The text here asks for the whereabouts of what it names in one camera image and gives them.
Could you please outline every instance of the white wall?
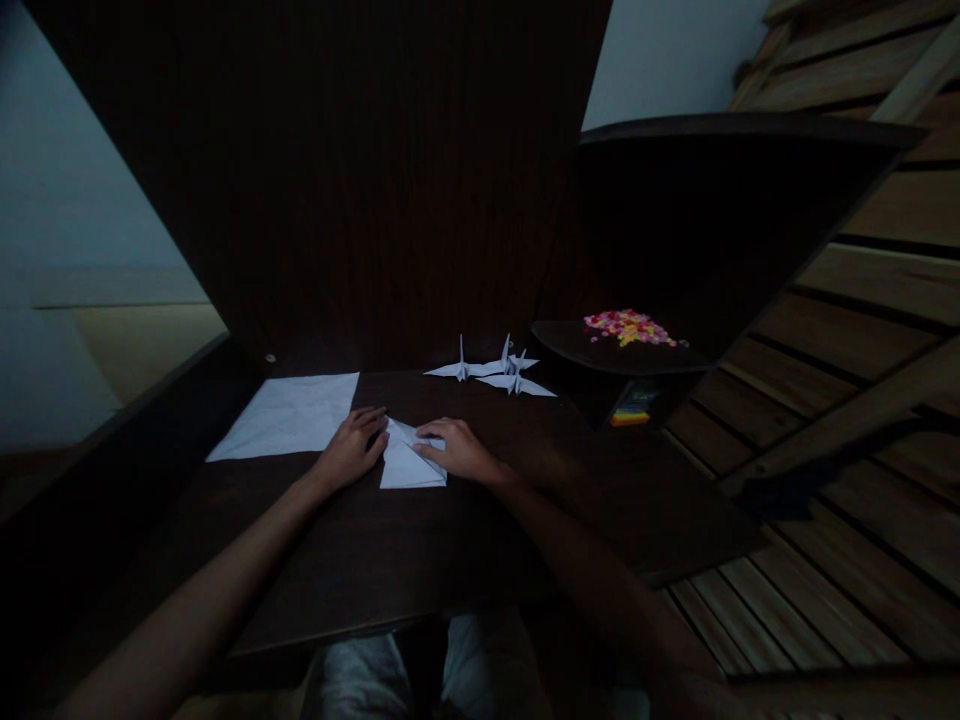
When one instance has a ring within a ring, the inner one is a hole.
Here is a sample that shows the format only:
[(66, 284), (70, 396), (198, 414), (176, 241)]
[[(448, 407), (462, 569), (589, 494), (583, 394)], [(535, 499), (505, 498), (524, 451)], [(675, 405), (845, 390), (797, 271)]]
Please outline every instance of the white wall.
[(614, 0), (583, 129), (722, 112), (769, 0)]
[(63, 308), (162, 302), (207, 300), (33, 19), (0, 2), (0, 452), (71, 445), (122, 405)]

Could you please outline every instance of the leg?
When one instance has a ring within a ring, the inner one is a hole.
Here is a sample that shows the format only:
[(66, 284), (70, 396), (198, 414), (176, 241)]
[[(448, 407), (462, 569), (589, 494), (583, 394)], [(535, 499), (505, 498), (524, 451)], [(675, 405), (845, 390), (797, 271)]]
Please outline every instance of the leg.
[(410, 683), (392, 634), (321, 648), (310, 674), (302, 720), (410, 717)]
[(516, 608), (450, 621), (441, 702), (452, 718), (551, 717), (533, 646)]

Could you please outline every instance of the origami crane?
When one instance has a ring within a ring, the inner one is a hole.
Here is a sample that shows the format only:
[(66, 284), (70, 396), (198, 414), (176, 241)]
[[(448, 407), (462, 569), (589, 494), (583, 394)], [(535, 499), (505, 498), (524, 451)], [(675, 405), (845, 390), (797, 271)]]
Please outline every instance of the origami crane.
[(532, 380), (526, 380), (525, 378), (520, 377), (521, 367), (527, 367), (524, 365), (525, 356), (527, 351), (523, 351), (523, 355), (520, 356), (519, 361), (516, 363), (518, 368), (512, 375), (490, 375), (489, 377), (479, 378), (480, 382), (485, 382), (487, 385), (493, 385), (493, 387), (504, 388), (507, 391), (507, 395), (510, 393), (516, 393), (519, 395), (522, 392), (525, 392), (529, 395), (541, 395), (544, 397), (556, 397), (556, 395), (545, 387), (537, 385)]
[(507, 334), (507, 340), (503, 344), (503, 352), (499, 360), (492, 360), (488, 363), (477, 364), (463, 361), (463, 335), (460, 335), (460, 362), (453, 365), (444, 365), (436, 370), (428, 370), (424, 375), (437, 375), (439, 377), (455, 377), (458, 382), (463, 382), (470, 377), (484, 377), (494, 373), (503, 373), (504, 375), (513, 375), (520, 370), (524, 370), (531, 365), (539, 362), (538, 360), (526, 360), (517, 358), (516, 355), (509, 355), (510, 335)]

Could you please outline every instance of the wooden desk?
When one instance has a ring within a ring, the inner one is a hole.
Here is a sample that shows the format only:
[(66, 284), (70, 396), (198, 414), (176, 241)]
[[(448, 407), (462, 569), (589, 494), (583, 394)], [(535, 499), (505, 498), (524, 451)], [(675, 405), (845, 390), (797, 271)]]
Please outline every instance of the wooden desk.
[[(354, 406), (381, 404), (411, 425), (443, 415), (465, 419), (495, 454), (655, 584), (758, 542), (752, 525), (659, 435), (594, 433), (562, 398), (508, 397), (483, 383), (415, 372), (362, 374)], [(77, 672), (252, 523), (315, 458), (203, 465), (68, 645)], [(232, 657), (557, 592), (535, 547), (485, 489), (450, 477), (445, 489), (382, 491), (382, 467), (320, 511), (265, 590)]]

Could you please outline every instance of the white paper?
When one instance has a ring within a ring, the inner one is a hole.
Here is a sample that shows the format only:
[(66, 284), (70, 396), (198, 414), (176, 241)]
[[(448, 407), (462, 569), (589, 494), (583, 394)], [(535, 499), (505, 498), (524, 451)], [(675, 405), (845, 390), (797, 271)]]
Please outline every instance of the white paper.
[(443, 450), (447, 445), (442, 438), (418, 438), (416, 428), (393, 418), (387, 419), (386, 430), (390, 433), (390, 439), (387, 449), (383, 451), (381, 490), (446, 487), (447, 471), (413, 449), (415, 444), (423, 443)]
[(353, 403), (360, 373), (267, 380), (207, 462), (325, 450)]
[(493, 387), (504, 388), (507, 391), (507, 395), (510, 393), (516, 393), (519, 395), (522, 392), (527, 393), (528, 395), (540, 395), (542, 397), (556, 397), (556, 395), (549, 390), (547, 390), (542, 385), (537, 385), (532, 380), (527, 380), (526, 378), (520, 377), (519, 368), (523, 366), (524, 361), (526, 360), (527, 351), (523, 351), (523, 355), (520, 356), (520, 360), (517, 363), (517, 370), (513, 375), (504, 374), (504, 375), (491, 375), (489, 377), (477, 378), (480, 382), (485, 382), (487, 385), (493, 385)]
[(510, 355), (510, 334), (507, 333), (507, 340), (503, 343), (503, 352), (500, 353), (499, 360), (491, 360), (488, 363), (468, 363), (463, 360), (463, 334), (460, 335), (460, 362), (453, 365), (444, 365), (436, 370), (428, 370), (424, 375), (438, 375), (440, 377), (455, 377), (458, 382), (463, 382), (470, 377), (484, 377), (494, 373), (503, 373), (504, 375), (514, 375), (520, 370), (526, 370), (531, 365), (535, 365), (539, 360), (527, 360), (525, 357), (517, 358), (516, 355)]
[(453, 365), (444, 365), (436, 370), (427, 370), (424, 375), (438, 375), (440, 377), (455, 377), (457, 382), (463, 382), (470, 377), (470, 366), (463, 361), (463, 334), (460, 334), (460, 362)]

